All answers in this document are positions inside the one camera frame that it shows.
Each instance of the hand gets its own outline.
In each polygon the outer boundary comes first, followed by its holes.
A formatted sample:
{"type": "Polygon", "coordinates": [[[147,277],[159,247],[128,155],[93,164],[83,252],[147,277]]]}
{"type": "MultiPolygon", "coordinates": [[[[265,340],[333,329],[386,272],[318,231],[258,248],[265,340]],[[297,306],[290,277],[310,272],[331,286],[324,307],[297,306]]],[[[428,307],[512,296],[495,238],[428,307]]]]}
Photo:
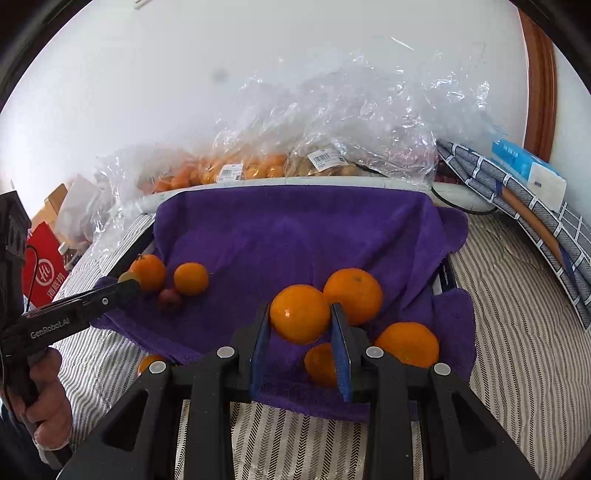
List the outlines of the hand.
{"type": "Polygon", "coordinates": [[[39,385],[40,392],[37,401],[28,408],[21,397],[7,389],[16,416],[33,423],[42,422],[35,431],[35,441],[48,450],[61,447],[72,428],[72,407],[57,378],[60,367],[60,352],[53,348],[48,348],[45,356],[31,367],[31,379],[39,385]]]}

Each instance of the striped bedsheet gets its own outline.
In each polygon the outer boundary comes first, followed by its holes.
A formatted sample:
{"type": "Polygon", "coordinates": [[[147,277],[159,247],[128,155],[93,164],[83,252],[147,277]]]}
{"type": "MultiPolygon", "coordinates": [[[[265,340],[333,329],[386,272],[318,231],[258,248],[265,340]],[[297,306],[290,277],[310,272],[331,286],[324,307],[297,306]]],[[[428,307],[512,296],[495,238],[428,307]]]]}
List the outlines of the striped bedsheet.
{"type": "MultiPolygon", "coordinates": [[[[154,215],[136,220],[110,257],[112,265],[153,220],[154,215]]],[[[557,479],[591,433],[591,339],[548,265],[512,220],[471,216],[469,224],[469,237],[452,256],[452,266],[475,307],[477,359],[470,386],[539,476],[557,479]]],[[[100,271],[84,256],[57,298],[91,288],[100,271]]],[[[72,402],[75,448],[134,381],[147,353],[117,333],[94,328],[55,347],[64,358],[60,378],[72,402]]],[[[178,437],[177,479],[183,477],[189,408],[187,401],[178,437]]],[[[361,480],[364,424],[252,403],[232,405],[231,425],[237,479],[361,480]]],[[[423,473],[416,424],[413,444],[418,480],[423,473]]]]}

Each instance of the red bag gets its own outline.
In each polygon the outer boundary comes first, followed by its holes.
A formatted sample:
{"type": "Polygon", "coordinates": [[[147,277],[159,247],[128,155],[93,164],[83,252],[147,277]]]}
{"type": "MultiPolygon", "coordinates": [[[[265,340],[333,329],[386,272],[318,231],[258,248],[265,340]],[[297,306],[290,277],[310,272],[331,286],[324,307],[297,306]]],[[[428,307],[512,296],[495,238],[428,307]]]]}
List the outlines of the red bag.
{"type": "MultiPolygon", "coordinates": [[[[61,255],[57,251],[60,244],[45,222],[35,228],[27,244],[34,246],[39,254],[39,266],[30,300],[35,307],[43,307],[51,303],[69,272],[64,268],[61,255]]],[[[25,296],[29,295],[36,260],[33,249],[27,248],[25,268],[22,269],[22,293],[25,296]]]]}

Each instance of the blue gripper pad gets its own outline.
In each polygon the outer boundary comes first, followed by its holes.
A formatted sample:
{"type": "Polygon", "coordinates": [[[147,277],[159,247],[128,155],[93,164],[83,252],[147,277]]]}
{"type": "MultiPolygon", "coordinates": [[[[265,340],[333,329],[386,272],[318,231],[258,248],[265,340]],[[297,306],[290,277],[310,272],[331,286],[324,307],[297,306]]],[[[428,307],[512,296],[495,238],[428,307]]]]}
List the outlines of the blue gripper pad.
{"type": "Polygon", "coordinates": [[[267,310],[265,318],[261,323],[258,336],[256,337],[256,344],[252,353],[251,382],[248,385],[248,392],[250,393],[251,398],[255,398],[256,394],[258,394],[262,387],[265,353],[267,352],[270,337],[271,327],[269,326],[269,315],[267,310]]]}
{"type": "Polygon", "coordinates": [[[332,347],[333,358],[335,359],[336,379],[339,391],[345,401],[352,401],[353,388],[351,386],[351,361],[345,348],[343,334],[340,331],[339,321],[333,315],[330,325],[330,346],[332,347]]]}

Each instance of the screw head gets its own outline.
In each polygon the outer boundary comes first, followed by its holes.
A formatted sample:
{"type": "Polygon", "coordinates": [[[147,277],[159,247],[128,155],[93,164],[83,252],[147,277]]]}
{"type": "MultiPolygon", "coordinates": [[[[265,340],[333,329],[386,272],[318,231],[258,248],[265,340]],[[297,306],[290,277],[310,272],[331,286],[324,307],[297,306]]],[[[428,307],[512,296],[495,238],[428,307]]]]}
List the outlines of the screw head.
{"type": "Polygon", "coordinates": [[[370,346],[365,351],[365,355],[370,358],[382,358],[384,356],[384,351],[378,346],[370,346]]]}
{"type": "Polygon", "coordinates": [[[234,349],[231,346],[223,346],[217,349],[217,356],[219,358],[230,358],[234,355],[234,349]]]}
{"type": "Polygon", "coordinates": [[[437,375],[441,375],[442,377],[445,377],[446,375],[452,373],[452,369],[449,367],[449,365],[442,363],[435,364],[435,366],[433,367],[433,371],[437,375]]]}
{"type": "Polygon", "coordinates": [[[161,374],[166,370],[166,364],[162,360],[156,360],[150,364],[149,369],[153,374],[161,374]]]}

